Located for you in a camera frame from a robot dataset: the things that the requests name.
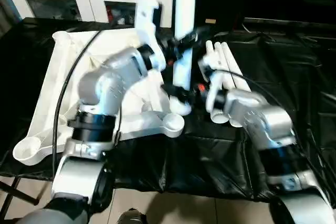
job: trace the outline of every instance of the white pole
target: white pole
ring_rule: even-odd
[[[175,37],[183,38],[194,29],[196,0],[175,0]],[[192,49],[183,53],[183,58],[174,64],[173,85],[190,89]],[[180,115],[188,115],[191,106],[181,103],[176,97],[170,97],[170,109]]]

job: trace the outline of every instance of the black plastic sheet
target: black plastic sheet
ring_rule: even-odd
[[[8,118],[2,130],[5,135],[0,153],[4,158],[0,175],[52,178],[51,156],[35,166],[25,166],[13,159],[12,150],[33,116],[54,47],[52,34],[58,30],[100,28],[109,29],[107,24],[100,23],[25,19],[0,40],[1,55],[6,61],[2,83],[6,99],[4,114]],[[316,167],[322,171],[316,150],[308,139],[321,148],[336,171],[335,43],[248,33],[231,33],[217,40],[228,41],[243,74],[281,102]],[[172,69],[163,73],[166,82],[171,81],[171,73]],[[192,81],[201,80],[195,63]],[[262,93],[252,84],[250,87]],[[267,94],[263,95],[274,104]],[[228,124],[212,123],[202,107],[194,108],[185,117],[185,129],[180,137],[156,135],[122,141],[109,155],[109,164],[118,188],[265,202],[273,196],[247,134]]]

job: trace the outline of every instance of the glass cabinet door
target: glass cabinet door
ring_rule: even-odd
[[[94,21],[90,0],[13,0],[21,18]]]
[[[134,25],[135,3],[105,1],[105,7],[109,22],[122,15],[119,25]]]
[[[76,0],[26,0],[34,17],[82,21]]]

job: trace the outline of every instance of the black cable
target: black cable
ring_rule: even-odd
[[[110,23],[110,26],[113,27],[115,25],[118,24],[118,21],[123,18],[123,15],[121,15],[120,17],[116,17],[113,19],[113,21]],[[98,32],[96,32],[96,34],[89,40],[89,42],[86,44],[86,46],[83,48],[83,50],[80,52],[80,54],[78,55],[77,59],[74,61],[73,65],[71,66],[68,75],[65,78],[65,81],[63,83],[61,92],[59,94],[58,97],[58,101],[56,104],[56,109],[55,109],[55,116],[54,116],[54,126],[53,126],[53,130],[52,130],[52,139],[53,139],[53,149],[52,149],[52,171],[53,171],[53,176],[55,177],[56,174],[56,163],[57,163],[57,127],[58,127],[58,117],[59,117],[59,111],[61,108],[61,104],[62,104],[62,100],[64,97],[64,94],[66,92],[68,83],[70,81],[70,78],[75,70],[75,67],[77,66],[78,62],[80,61],[80,59],[83,57],[84,53],[87,51],[87,49],[89,48],[89,46],[92,44],[92,42],[98,37],[98,35],[101,34],[103,30],[99,30]]]
[[[233,76],[237,76],[237,77],[240,77],[248,82],[250,82],[251,84],[257,86],[260,90],[262,90],[265,94],[267,94],[269,97],[271,97],[273,99],[273,101],[281,108],[284,108],[284,106],[281,104],[281,102],[279,102],[278,99],[276,99],[276,97],[274,95],[272,95],[269,91],[267,91],[263,86],[261,86],[260,84],[258,84],[256,81],[246,77],[246,76],[243,76],[241,74],[238,74],[238,73],[234,73],[234,72],[231,72],[229,70],[224,70],[224,69],[214,69],[214,71],[219,71],[219,72],[224,72],[224,73],[230,73],[231,75]],[[318,172],[318,170],[316,169],[316,167],[312,164],[311,160],[308,158],[308,155],[306,154],[306,152],[304,151],[302,145],[301,145],[301,141],[300,141],[300,138],[299,138],[299,135],[296,131],[296,128],[295,126],[293,125],[292,126],[292,129],[293,129],[293,132],[296,136],[296,139],[297,139],[297,144],[300,148],[300,150],[304,153],[306,159],[307,159],[307,162],[308,162],[308,165],[310,166],[310,168],[312,169],[312,171],[314,172],[314,174],[320,179],[321,182],[323,182],[324,184],[324,188],[328,190],[328,192],[331,194],[332,198],[334,199],[334,202],[336,202],[336,194],[333,192],[333,190],[331,189],[328,181],[323,178],[323,176]],[[322,161],[324,160],[324,162],[326,164],[328,164],[330,166],[330,164],[328,162],[326,162],[326,160],[323,158]]]
[[[250,79],[250,78],[248,78],[248,77],[246,77],[246,76],[243,76],[243,75],[241,75],[241,74],[231,72],[231,71],[229,71],[229,70],[224,70],[224,69],[214,69],[214,71],[224,72],[224,73],[230,73],[230,74],[233,75],[233,76],[240,77],[240,78],[242,78],[242,79],[244,79],[244,80],[246,80],[246,81],[252,83],[252,84],[255,85],[256,87],[258,87],[261,91],[263,91],[265,94],[267,94],[269,97],[271,97],[271,98],[274,100],[274,102],[275,102],[278,106],[284,108],[284,106],[281,104],[281,102],[279,102],[279,100],[276,99],[276,97],[275,97],[274,95],[272,95],[269,91],[267,91],[267,90],[266,90],[263,86],[261,86],[258,82],[254,81],[254,80],[252,80],[252,79]]]
[[[122,106],[120,106],[119,125],[118,125],[118,129],[115,132],[115,136],[114,136],[114,146],[117,146],[117,144],[119,143],[119,140],[121,138],[121,133],[120,133],[121,118],[122,118]]]

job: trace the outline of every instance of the robotic arm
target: robotic arm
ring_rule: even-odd
[[[142,14],[138,18],[144,24],[143,45],[112,55],[99,69],[82,77],[78,88],[80,106],[75,119],[68,122],[73,134],[67,139],[57,169],[52,200],[19,224],[88,223],[90,216],[108,207],[113,173],[105,159],[118,137],[113,137],[113,131],[125,92],[150,69],[162,71],[166,62],[180,59],[198,38],[197,33],[181,40],[155,37],[153,7],[159,6],[152,2],[142,7],[137,13]],[[202,61],[199,65],[203,76],[209,76],[205,71],[209,66]],[[163,88],[190,104],[196,96],[204,101],[208,95],[201,86],[191,100],[190,92],[181,87]],[[237,89],[218,94],[214,106],[241,124],[258,150],[267,182],[279,195],[280,200],[270,206],[277,223],[335,224],[328,198],[299,152],[292,121],[283,108],[270,105],[260,94]]]

